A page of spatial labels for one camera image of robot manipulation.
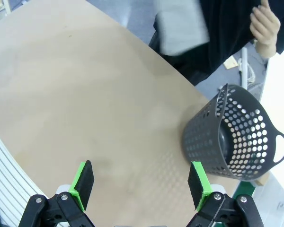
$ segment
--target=person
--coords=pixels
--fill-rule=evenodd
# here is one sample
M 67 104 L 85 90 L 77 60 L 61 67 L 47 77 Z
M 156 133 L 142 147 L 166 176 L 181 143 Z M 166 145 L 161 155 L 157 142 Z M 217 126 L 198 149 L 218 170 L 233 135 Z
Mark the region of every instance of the person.
M 284 51 L 284 0 L 200 0 L 200 5 L 208 42 L 176 56 L 162 54 L 160 40 L 152 47 L 193 85 L 253 39 L 264 58 Z M 160 34 L 157 21 L 154 27 Z

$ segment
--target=black shirt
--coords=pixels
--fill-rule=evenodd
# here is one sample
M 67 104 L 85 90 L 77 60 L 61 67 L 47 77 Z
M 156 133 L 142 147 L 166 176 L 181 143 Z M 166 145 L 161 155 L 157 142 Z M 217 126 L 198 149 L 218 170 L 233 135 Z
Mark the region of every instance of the black shirt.
M 164 58 L 196 85 L 254 37 L 249 29 L 252 8 L 260 0 L 200 0 L 210 41 L 179 56 Z M 284 50 L 284 0 L 269 0 L 270 8 L 281 21 L 277 52 Z

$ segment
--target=human hand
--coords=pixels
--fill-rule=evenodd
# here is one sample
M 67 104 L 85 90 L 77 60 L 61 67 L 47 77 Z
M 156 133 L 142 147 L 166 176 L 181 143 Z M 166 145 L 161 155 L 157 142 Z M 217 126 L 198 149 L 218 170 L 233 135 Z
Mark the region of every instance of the human hand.
M 262 45 L 275 45 L 281 23 L 271 11 L 268 0 L 261 0 L 261 5 L 252 9 L 250 31 Z

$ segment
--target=laundry basket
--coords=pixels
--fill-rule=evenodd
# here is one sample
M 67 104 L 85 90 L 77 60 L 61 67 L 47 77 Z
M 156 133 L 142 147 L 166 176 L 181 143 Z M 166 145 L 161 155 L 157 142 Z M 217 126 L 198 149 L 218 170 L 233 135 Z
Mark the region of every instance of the laundry basket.
M 242 181 L 259 178 L 275 165 L 276 137 L 262 105 L 245 89 L 225 85 L 190 122 L 182 135 L 189 161 L 207 173 Z

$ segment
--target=beige table surface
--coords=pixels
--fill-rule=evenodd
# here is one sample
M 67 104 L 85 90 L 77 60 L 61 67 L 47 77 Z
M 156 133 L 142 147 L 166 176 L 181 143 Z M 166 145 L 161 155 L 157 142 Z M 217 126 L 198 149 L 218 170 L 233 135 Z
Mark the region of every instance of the beige table surface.
M 96 226 L 186 226 L 180 135 L 206 102 L 84 0 L 33 0 L 0 21 L 0 138 L 49 197 L 90 159 Z M 230 194 L 238 183 L 209 178 Z

